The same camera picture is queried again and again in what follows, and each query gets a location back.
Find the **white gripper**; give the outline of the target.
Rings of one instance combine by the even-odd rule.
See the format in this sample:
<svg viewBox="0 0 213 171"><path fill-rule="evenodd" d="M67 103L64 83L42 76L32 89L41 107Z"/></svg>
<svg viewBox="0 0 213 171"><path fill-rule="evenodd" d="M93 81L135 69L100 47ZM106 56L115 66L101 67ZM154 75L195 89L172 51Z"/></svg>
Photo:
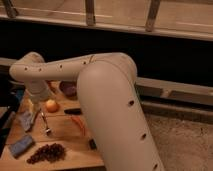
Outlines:
<svg viewBox="0 0 213 171"><path fill-rule="evenodd" d="M29 93L30 99L33 102L45 101L50 97L50 90L44 83L30 84L27 86L27 91ZM28 99L28 110L33 114L30 123L34 124L37 115L41 111L41 108L39 107L34 112L34 103L30 99Z"/></svg>

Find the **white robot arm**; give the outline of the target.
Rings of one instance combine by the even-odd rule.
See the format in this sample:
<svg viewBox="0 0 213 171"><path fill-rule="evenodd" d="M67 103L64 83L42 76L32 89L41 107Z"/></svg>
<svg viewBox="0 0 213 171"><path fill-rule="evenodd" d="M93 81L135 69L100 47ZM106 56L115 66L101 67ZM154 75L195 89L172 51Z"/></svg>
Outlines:
<svg viewBox="0 0 213 171"><path fill-rule="evenodd" d="M98 53L46 62L30 52L9 73L34 101L48 97L49 80L75 81L107 171L165 171L135 90L137 67L130 56Z"/></svg>

